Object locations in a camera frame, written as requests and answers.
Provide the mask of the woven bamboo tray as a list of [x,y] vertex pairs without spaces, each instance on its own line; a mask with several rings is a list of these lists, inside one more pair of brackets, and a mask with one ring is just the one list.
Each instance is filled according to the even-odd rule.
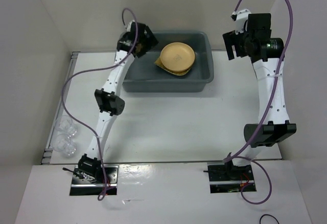
[[164,70],[164,71],[166,71],[166,69],[168,69],[168,68],[166,68],[166,67],[163,65],[163,63],[162,63],[160,57],[157,58],[157,60],[154,62],[154,64],[155,64],[156,66],[158,66],[159,68],[161,68],[162,70]]

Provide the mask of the yellow bear plate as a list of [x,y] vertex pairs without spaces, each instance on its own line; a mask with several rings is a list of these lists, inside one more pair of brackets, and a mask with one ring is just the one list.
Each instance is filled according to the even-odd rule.
[[194,64],[195,52],[185,43],[173,42],[162,49],[160,59],[164,67],[168,70],[183,72]]
[[186,75],[192,68],[188,68],[186,70],[183,71],[172,71],[170,69],[166,69],[166,71],[170,74],[176,75],[176,76],[183,76]]

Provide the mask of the clear glass cup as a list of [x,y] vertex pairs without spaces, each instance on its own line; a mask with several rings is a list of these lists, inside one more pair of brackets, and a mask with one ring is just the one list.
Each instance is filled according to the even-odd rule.
[[73,122],[72,118],[68,115],[63,115],[58,118],[55,122],[55,128],[58,132],[62,132],[67,134],[69,137],[74,137],[78,128],[76,124]]
[[61,133],[55,137],[52,147],[55,151],[67,157],[74,156],[77,151],[76,144],[67,134],[64,133]]

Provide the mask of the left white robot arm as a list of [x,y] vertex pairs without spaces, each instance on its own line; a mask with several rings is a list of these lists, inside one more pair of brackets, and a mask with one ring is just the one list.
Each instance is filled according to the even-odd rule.
[[158,44],[150,28],[143,23],[130,22],[127,32],[118,40],[114,68],[101,89],[95,90],[99,107],[96,135],[78,162],[78,170],[90,183],[103,183],[100,156],[103,155],[109,132],[116,118],[123,112],[125,101],[120,97],[125,76],[136,57],[142,57]]

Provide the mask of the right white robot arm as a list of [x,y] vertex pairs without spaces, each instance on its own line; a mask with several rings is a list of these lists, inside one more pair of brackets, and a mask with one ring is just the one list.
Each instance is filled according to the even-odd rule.
[[284,42],[271,36],[271,14],[244,9],[231,15],[235,30],[223,34],[228,59],[249,57],[259,90],[259,121],[246,124],[245,148],[227,156],[224,174],[236,179],[242,169],[266,147],[272,147],[296,133],[286,109],[283,68]]

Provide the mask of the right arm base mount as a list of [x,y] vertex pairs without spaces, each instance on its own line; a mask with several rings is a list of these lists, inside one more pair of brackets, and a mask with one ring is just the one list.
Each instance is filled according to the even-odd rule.
[[228,163],[208,163],[207,173],[211,193],[238,193],[242,187],[244,192],[256,192],[252,167],[235,166]]

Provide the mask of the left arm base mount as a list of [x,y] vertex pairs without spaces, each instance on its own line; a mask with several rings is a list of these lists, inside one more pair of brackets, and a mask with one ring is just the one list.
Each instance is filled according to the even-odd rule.
[[[78,170],[77,166],[73,170],[66,167],[63,167],[62,170],[72,174],[70,196],[99,195],[105,189],[102,170],[100,170],[98,176],[90,176],[82,173]],[[106,195],[116,195],[119,167],[118,165],[105,165],[105,171],[108,183]]]

